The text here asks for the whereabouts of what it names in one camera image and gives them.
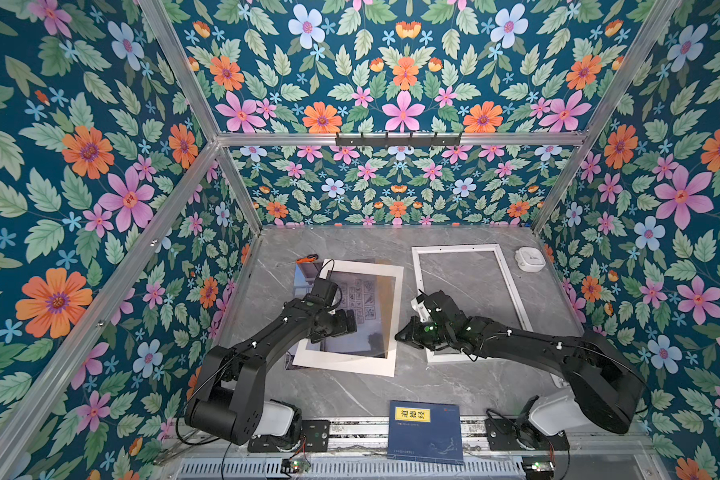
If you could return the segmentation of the white picture frame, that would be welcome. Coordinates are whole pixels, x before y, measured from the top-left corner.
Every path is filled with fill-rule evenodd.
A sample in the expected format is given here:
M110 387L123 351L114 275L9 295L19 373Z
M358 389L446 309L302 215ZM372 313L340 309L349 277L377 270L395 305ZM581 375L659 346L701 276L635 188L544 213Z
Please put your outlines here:
M486 362L488 346L533 327L502 248L496 243L412 249L414 298L442 290L469 317L473 350L425 350L435 364Z

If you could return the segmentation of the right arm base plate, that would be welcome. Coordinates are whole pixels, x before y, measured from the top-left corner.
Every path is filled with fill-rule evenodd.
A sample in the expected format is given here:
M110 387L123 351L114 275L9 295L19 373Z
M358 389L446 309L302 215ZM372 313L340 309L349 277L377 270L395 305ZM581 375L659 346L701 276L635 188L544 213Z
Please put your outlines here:
M554 451L569 450L564 433L544 436L529 422L497 416L489 412L484 421L486 437L492 451Z

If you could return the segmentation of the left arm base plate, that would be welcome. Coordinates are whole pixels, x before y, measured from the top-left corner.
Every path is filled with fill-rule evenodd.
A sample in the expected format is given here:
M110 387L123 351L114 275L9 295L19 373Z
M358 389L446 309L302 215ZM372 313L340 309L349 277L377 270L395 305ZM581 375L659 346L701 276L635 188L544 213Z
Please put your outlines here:
M331 422L329 420L302 420L284 437L261 436L253 438L246 447L250 453L324 453L328 451Z

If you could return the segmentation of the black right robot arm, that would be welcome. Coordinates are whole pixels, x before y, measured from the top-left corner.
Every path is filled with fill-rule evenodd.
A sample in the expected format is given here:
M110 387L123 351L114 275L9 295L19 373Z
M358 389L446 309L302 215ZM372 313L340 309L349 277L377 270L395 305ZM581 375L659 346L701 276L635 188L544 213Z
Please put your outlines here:
M644 377L604 337L535 333L483 316L468 316L442 291L420 293L416 314L395 340L418 349L457 350L470 360L503 359L564 379L585 418L614 434L628 432L646 388Z

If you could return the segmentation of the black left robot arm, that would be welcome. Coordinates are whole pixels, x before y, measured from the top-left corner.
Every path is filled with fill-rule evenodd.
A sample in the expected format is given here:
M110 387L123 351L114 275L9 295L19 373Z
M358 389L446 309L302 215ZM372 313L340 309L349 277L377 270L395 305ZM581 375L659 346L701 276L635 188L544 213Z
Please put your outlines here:
M185 424L235 445L254 436L289 437L297 409L265 399L267 374L302 340L315 344L357 331L354 313L338 307L340 294L338 284L318 278L308 294L286 302L251 338L213 347L187 401Z

